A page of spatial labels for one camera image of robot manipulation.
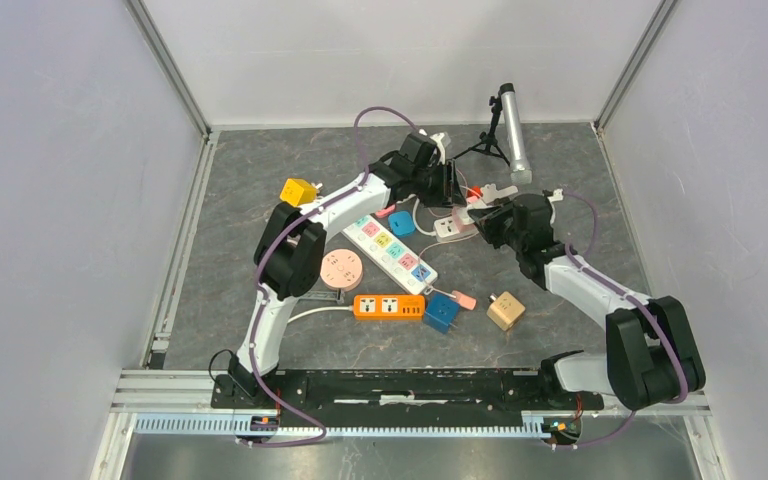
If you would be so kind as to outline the small white power strip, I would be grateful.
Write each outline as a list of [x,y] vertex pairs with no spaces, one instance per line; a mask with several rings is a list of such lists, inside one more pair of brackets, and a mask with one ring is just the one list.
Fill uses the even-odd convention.
[[433,232],[438,242],[460,240],[478,232],[466,208],[455,208],[449,216],[433,222]]

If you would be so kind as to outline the light blue cube adapter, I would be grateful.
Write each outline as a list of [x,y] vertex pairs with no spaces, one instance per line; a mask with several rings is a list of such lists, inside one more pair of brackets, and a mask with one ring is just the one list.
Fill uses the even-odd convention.
[[417,232],[413,215],[409,211],[397,211],[387,217],[391,233],[396,238],[405,238]]

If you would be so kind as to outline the pink plug adapter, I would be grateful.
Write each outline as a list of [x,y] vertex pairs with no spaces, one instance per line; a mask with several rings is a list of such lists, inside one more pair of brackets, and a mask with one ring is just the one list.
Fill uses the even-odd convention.
[[392,205],[374,213],[374,216],[378,219],[386,218],[396,210],[396,206]]

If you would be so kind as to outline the long white power strip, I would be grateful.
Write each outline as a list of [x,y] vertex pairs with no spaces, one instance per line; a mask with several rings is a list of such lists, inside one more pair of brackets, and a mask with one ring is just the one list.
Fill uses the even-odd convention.
[[431,292],[438,273],[372,216],[360,218],[342,234],[408,294]]

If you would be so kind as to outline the salmon small cube adapter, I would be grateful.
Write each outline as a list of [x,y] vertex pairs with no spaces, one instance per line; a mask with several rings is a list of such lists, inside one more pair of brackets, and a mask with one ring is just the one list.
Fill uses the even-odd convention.
[[477,305],[477,300],[475,298],[460,291],[453,291],[451,293],[451,298],[461,308],[466,310],[474,310]]

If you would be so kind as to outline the beige dragon cube adapter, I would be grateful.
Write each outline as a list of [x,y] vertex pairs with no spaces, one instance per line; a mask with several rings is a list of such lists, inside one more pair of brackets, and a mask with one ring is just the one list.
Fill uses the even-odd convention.
[[508,291],[500,295],[491,294],[489,296],[487,316],[502,331],[507,332],[513,328],[523,317],[525,311],[525,305]]

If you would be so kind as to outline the blue cube socket adapter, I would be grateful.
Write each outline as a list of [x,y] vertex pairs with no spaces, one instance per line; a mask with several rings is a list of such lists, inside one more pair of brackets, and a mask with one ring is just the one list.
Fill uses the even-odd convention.
[[439,333],[447,334],[460,309],[451,297],[435,292],[428,298],[422,322]]

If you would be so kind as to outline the pink round power socket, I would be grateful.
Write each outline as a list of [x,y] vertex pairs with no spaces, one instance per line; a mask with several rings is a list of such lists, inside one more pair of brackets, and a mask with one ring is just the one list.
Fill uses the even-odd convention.
[[324,256],[320,279],[330,289],[350,291],[360,285],[363,273],[363,263],[356,252],[336,249]]

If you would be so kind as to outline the yellow cube socket adapter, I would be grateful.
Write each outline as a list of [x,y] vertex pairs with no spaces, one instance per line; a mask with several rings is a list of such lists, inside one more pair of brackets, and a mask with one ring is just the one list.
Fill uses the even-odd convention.
[[318,188],[300,178],[288,178],[279,194],[281,201],[293,207],[313,202],[318,195]]

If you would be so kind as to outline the white square plug adapter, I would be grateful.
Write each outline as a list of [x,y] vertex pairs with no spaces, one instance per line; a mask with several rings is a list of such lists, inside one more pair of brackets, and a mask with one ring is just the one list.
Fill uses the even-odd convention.
[[481,201],[486,205],[499,205],[518,193],[519,189],[515,185],[498,188],[495,183],[486,184],[481,188]]

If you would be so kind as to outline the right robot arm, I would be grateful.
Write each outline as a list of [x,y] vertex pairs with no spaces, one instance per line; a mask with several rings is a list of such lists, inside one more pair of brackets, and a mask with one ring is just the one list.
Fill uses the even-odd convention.
[[555,207],[549,193],[520,194],[468,208],[481,237],[510,248],[520,272],[561,297],[604,332],[605,351],[570,351],[541,362],[537,392],[551,408],[562,408],[578,392],[615,397],[639,411],[680,403],[706,385],[706,371],[683,304],[654,298],[610,279],[573,247],[556,239]]

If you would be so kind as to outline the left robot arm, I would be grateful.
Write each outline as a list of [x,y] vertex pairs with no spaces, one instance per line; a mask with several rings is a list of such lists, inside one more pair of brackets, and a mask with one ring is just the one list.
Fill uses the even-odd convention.
[[345,186],[302,207],[280,202],[254,252],[256,305],[243,344],[229,366],[235,392],[250,407],[274,394],[267,375],[299,297],[317,282],[328,240],[365,215],[409,198],[448,207],[464,203],[445,134],[412,132],[401,147],[365,167]]

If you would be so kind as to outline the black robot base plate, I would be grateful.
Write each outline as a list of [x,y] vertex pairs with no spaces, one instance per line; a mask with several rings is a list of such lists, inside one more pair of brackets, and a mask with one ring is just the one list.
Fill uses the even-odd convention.
[[327,429],[368,427],[514,427],[524,411],[600,411],[597,393],[546,386],[537,370],[511,368],[278,370],[272,390],[248,394],[229,374],[215,377],[214,409],[274,410],[274,424]]

